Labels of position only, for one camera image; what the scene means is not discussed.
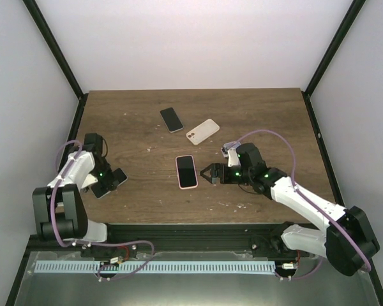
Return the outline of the purple-edged black smartphone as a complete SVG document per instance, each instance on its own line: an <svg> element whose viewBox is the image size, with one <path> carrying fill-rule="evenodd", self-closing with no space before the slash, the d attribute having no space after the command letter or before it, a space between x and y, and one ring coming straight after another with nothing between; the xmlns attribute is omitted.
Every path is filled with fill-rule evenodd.
<svg viewBox="0 0 383 306"><path fill-rule="evenodd" d="M121 168L107 170L97 177L98 181L91 186L91 191L97 199L115 191L121 184L128 180L127 175Z"/></svg>

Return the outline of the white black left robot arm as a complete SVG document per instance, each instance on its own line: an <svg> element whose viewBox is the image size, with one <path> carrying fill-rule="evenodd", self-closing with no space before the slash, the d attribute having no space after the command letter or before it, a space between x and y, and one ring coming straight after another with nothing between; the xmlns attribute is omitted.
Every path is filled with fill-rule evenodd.
<svg viewBox="0 0 383 306"><path fill-rule="evenodd" d="M77 240L95 244L101 256L109 258L117 251L117 240L108 236L107 225L91 221L80 192L91 190L100 199L128 180L120 168L113 170L107 161L107 143L98 133L88 133L84 142L74 144L56 177L45 187L33 191L33 209L38 238L57 241L63 247Z"/></svg>

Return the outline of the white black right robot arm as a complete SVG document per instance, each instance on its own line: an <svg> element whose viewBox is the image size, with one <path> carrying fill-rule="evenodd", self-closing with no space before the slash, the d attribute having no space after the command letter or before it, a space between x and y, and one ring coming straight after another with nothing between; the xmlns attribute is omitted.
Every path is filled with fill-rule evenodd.
<svg viewBox="0 0 383 306"><path fill-rule="evenodd" d="M212 184L250 186L255 193L285 205L315 226L310 229L289 224L271 240L275 255L284 257L292 250L312 253L326 258L346 276L370 268L380 245L362 209L331 203L295 183L284 171L268 167L253 143L226 151L226 163L212 163L200 171L200 176Z"/></svg>

